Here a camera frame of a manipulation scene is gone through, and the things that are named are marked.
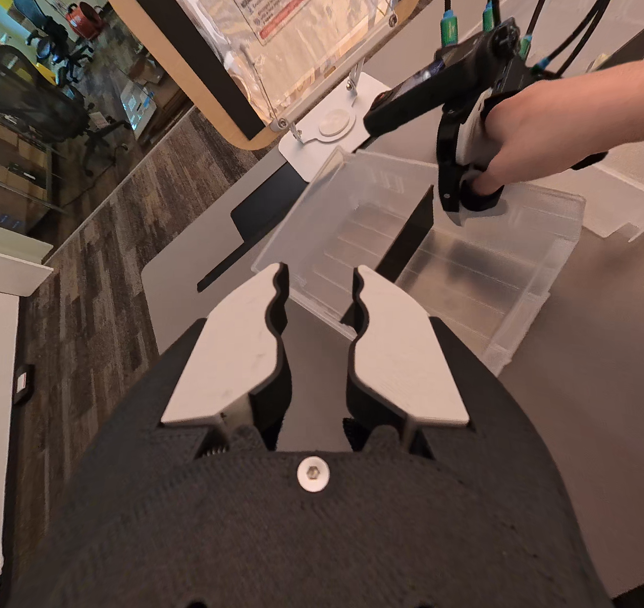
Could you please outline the clear plastic bin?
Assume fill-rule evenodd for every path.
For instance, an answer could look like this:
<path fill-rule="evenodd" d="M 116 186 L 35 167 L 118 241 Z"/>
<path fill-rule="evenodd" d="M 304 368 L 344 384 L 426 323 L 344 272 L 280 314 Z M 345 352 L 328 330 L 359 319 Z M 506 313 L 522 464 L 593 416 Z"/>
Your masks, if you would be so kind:
<path fill-rule="evenodd" d="M 290 298 L 351 341 L 354 268 L 374 270 L 433 185 L 433 226 L 395 283 L 498 375 L 579 240 L 585 200 L 511 185 L 502 214 L 457 226 L 440 206 L 437 181 L 432 163 L 337 148 L 252 271 L 287 264 Z"/>

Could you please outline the white stand base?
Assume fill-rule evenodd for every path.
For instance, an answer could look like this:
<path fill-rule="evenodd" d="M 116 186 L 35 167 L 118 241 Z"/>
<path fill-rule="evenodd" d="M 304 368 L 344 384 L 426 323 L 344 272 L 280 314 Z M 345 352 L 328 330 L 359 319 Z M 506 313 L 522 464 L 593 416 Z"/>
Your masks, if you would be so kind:
<path fill-rule="evenodd" d="M 363 119 L 375 98 L 390 88 L 362 72 L 356 89 L 347 78 L 298 121 L 279 141 L 278 150 L 306 183 L 310 183 L 339 147 L 352 153 L 368 138 Z"/>

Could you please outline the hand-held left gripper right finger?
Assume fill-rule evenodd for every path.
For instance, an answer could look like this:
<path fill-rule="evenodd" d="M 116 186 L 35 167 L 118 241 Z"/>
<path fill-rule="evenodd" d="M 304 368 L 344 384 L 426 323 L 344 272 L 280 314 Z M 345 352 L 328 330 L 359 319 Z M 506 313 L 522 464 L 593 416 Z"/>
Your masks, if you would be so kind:
<path fill-rule="evenodd" d="M 425 427 L 465 428 L 470 415 L 430 316 L 366 265 L 353 273 L 354 330 L 346 406 L 353 446 L 380 426 L 409 449 Z"/>

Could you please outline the blue office chair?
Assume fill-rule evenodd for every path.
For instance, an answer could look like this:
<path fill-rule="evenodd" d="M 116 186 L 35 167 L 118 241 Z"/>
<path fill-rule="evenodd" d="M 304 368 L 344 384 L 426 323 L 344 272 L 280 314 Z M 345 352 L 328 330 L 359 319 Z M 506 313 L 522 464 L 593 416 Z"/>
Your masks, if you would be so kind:
<path fill-rule="evenodd" d="M 12 0 L 12 7 L 36 29 L 46 31 L 50 16 L 44 13 L 36 0 Z"/>

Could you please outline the red bucket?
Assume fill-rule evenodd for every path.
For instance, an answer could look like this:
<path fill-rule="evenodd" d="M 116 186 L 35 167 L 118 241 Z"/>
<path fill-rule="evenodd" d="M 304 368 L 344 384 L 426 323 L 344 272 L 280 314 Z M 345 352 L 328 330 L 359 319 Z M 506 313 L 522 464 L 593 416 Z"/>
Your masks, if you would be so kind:
<path fill-rule="evenodd" d="M 65 17 L 71 29 L 80 38 L 90 42 L 95 40 L 106 27 L 97 9 L 83 1 L 70 4 Z"/>

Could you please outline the clear acrylic sign holder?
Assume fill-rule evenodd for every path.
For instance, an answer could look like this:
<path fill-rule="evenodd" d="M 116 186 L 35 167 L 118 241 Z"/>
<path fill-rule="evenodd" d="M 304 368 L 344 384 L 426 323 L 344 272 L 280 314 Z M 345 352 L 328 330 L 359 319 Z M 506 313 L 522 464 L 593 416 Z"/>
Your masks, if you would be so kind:
<path fill-rule="evenodd" d="M 384 29 L 399 0 L 309 0 L 262 46 L 233 0 L 176 0 L 265 124 L 290 114 Z"/>

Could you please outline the black desk mat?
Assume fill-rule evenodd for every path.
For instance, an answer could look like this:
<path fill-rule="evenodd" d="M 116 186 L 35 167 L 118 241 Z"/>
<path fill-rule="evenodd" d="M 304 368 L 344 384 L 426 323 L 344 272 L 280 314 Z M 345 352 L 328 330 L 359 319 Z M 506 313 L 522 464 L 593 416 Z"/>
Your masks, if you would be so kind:
<path fill-rule="evenodd" d="M 259 243 L 288 214 L 308 183 L 286 162 L 230 213 L 242 242 L 197 283 L 201 293 Z"/>

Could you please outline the black bin divider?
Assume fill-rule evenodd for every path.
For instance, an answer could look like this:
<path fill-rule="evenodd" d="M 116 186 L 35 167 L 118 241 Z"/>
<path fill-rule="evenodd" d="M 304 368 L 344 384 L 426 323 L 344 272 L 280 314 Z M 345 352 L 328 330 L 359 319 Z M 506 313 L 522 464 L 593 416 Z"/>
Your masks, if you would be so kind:
<path fill-rule="evenodd" d="M 433 226 L 433 185 L 430 185 L 374 272 L 395 283 Z"/>

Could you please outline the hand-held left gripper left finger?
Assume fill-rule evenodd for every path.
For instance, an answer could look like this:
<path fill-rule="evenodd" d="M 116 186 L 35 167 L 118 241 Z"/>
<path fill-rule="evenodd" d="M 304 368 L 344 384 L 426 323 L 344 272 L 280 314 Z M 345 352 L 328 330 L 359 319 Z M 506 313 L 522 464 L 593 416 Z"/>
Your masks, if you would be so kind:
<path fill-rule="evenodd" d="M 273 263 L 208 314 L 160 419 L 162 426 L 211 427 L 227 441 L 253 426 L 275 451 L 292 401 L 282 334 L 289 271 Z"/>

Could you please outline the white cabinet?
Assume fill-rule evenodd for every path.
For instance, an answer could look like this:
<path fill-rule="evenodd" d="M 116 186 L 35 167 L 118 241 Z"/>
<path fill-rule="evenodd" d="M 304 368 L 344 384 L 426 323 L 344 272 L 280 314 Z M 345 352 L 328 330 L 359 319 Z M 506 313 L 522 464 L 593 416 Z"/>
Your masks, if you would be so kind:
<path fill-rule="evenodd" d="M 1 529 L 4 528 L 13 379 L 21 298 L 30 297 L 52 274 L 43 263 L 53 246 L 1 228 Z"/>

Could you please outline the pile of flat cardboard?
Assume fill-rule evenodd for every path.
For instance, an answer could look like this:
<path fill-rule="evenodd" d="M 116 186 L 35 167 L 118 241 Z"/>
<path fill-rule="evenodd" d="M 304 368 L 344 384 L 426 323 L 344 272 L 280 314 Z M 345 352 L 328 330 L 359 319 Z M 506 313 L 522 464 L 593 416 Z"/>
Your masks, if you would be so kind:
<path fill-rule="evenodd" d="M 143 56 L 124 72 L 124 76 L 126 83 L 120 99 L 135 140 L 139 140 L 157 111 L 155 93 L 166 73 L 156 60 Z"/>

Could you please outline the person's right forearm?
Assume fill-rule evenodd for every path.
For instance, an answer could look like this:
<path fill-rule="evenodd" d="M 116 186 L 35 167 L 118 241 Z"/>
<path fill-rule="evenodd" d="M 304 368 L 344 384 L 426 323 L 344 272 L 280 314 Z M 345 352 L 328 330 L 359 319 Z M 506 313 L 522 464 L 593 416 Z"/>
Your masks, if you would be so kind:
<path fill-rule="evenodd" d="M 643 61 L 566 79 L 564 97 L 571 167 L 643 141 Z"/>

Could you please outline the person's right hand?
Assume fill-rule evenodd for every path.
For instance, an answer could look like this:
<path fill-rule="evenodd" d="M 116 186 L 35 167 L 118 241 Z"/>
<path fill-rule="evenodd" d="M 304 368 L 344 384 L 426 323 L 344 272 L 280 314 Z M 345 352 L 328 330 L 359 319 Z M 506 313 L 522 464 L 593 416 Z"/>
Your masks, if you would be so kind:
<path fill-rule="evenodd" d="M 475 194 L 490 196 L 506 185 L 551 176 L 578 162 L 563 86 L 564 81 L 541 81 L 491 110 L 484 128 L 499 149 L 472 181 Z"/>

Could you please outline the large black office chair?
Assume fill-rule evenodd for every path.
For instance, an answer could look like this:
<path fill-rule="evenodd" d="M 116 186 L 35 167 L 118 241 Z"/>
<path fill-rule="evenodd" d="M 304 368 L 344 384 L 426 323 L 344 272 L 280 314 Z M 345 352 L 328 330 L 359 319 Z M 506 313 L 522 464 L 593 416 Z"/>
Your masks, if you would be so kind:
<path fill-rule="evenodd" d="M 93 176 L 89 165 L 97 148 L 110 148 L 106 137 L 119 128 L 131 130 L 128 121 L 112 118 L 93 130 L 93 107 L 75 88 L 48 82 L 20 50 L 1 46 L 1 115 L 17 119 L 47 144 L 86 136 L 82 168 L 87 176 Z"/>

